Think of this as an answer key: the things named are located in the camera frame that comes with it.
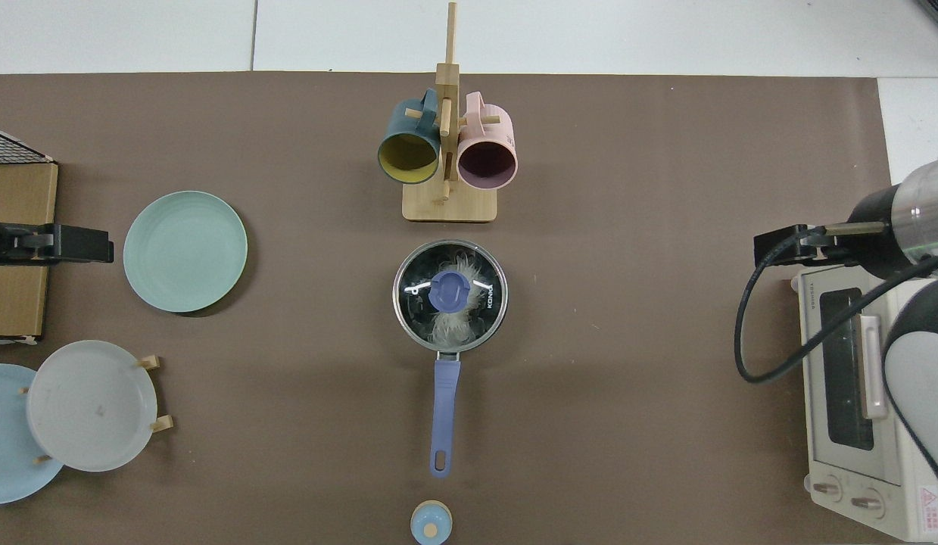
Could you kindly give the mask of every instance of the oven door handle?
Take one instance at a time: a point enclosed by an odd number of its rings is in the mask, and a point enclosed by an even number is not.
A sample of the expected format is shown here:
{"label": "oven door handle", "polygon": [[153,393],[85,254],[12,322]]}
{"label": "oven door handle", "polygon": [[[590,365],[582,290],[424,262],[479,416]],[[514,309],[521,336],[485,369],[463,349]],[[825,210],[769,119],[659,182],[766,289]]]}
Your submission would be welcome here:
{"label": "oven door handle", "polygon": [[861,345],[862,416],[881,420],[890,414],[883,385],[883,339],[880,338],[880,317],[859,315]]}

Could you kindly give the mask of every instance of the glass lid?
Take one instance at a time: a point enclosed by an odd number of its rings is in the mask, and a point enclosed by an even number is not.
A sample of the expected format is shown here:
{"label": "glass lid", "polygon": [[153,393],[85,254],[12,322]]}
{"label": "glass lid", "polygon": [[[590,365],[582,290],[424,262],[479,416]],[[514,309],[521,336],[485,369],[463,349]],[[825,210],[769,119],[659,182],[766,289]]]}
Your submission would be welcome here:
{"label": "glass lid", "polygon": [[469,241],[424,244],[402,263],[392,301],[407,334],[437,352],[475,348],[506,314],[506,276]]}

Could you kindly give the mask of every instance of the toaster oven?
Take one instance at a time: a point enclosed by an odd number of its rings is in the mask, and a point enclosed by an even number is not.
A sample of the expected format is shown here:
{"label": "toaster oven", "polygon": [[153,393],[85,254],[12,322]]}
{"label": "toaster oven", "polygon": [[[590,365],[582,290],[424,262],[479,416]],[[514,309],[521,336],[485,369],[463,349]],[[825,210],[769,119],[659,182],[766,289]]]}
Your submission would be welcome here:
{"label": "toaster oven", "polygon": [[[904,541],[938,542],[938,480],[895,417],[881,348],[916,279],[874,301],[803,360],[812,501]],[[803,342],[880,280],[859,266],[795,276]]]}

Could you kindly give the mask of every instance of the oven knob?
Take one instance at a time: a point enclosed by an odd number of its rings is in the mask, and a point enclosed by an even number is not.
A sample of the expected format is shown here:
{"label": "oven knob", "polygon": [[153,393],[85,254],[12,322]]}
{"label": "oven knob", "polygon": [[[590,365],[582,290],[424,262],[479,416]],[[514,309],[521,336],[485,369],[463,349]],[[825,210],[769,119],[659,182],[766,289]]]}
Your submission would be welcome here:
{"label": "oven knob", "polygon": [[842,501],[842,485],[839,483],[839,479],[836,479],[832,475],[826,475],[821,483],[812,483],[812,480],[809,478],[806,481],[806,490],[808,490],[809,493],[815,491],[819,494],[825,494],[825,496],[829,496],[829,499],[832,501]]}
{"label": "oven knob", "polygon": [[876,513],[876,518],[881,519],[887,514],[883,497],[875,489],[867,487],[863,497],[853,497],[852,504],[860,509],[866,509]]}

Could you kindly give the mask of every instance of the plate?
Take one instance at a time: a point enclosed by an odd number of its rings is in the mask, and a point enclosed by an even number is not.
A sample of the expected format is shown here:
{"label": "plate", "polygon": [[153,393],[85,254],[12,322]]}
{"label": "plate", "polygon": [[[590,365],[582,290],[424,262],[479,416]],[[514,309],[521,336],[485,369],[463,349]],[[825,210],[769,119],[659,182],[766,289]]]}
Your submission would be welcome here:
{"label": "plate", "polygon": [[115,344],[78,341],[42,363],[28,393],[28,424],[52,458],[84,472],[132,461],[156,422],[156,389]]}
{"label": "plate", "polygon": [[202,191],[159,197],[132,222],[126,278],[146,303],[169,313],[209,307],[240,279],[247,232],[236,211]]}
{"label": "plate", "polygon": [[18,392],[33,378],[31,369],[0,363],[0,504],[34,494],[61,470],[56,459],[35,463],[45,453],[28,428],[28,396]]}

